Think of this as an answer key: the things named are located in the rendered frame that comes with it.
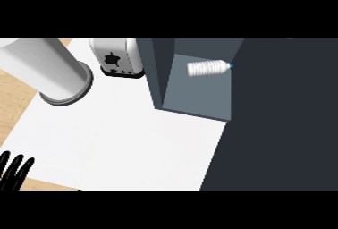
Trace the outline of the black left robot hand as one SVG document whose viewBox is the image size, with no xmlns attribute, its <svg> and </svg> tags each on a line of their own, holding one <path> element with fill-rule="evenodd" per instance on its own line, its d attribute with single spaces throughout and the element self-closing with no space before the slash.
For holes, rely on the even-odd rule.
<svg viewBox="0 0 338 229">
<path fill-rule="evenodd" d="M 20 190 L 34 164 L 34 158 L 32 157 L 27 162 L 23 162 L 24 155 L 20 154 L 15 157 L 11 165 L 6 166 L 9 156 L 9 151 L 5 151 L 0 154 L 0 191 Z"/>
</svg>

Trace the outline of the clear plastic water bottle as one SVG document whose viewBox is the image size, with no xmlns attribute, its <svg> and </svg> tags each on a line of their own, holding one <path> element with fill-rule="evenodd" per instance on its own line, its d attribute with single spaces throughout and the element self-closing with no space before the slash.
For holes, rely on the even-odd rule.
<svg viewBox="0 0 338 229">
<path fill-rule="evenodd" d="M 223 60 L 192 62 L 186 64 L 188 75 L 191 77 L 223 74 L 232 68 L 234 63 L 228 63 Z"/>
</svg>

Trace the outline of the dark grey cabinet door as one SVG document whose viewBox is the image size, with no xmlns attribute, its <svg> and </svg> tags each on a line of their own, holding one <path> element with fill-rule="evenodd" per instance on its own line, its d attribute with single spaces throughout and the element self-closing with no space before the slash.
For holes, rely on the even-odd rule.
<svg viewBox="0 0 338 229">
<path fill-rule="evenodd" d="M 338 39 L 248 39 L 203 190 L 338 190 Z"/>
</svg>

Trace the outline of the white cylindrical appliance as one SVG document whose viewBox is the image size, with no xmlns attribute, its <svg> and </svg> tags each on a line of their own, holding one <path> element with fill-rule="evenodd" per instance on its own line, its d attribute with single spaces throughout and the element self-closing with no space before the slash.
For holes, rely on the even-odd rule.
<svg viewBox="0 0 338 229">
<path fill-rule="evenodd" d="M 95 74 L 58 38 L 0 38 L 0 69 L 26 82 L 54 106 L 88 94 Z"/>
</svg>

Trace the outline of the silver toaster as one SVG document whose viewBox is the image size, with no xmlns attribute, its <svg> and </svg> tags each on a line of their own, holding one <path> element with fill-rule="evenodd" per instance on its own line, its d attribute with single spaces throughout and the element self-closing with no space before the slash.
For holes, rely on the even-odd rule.
<svg viewBox="0 0 338 229">
<path fill-rule="evenodd" d="M 135 38 L 92 38 L 89 43 L 105 76 L 132 79 L 145 76 Z"/>
</svg>

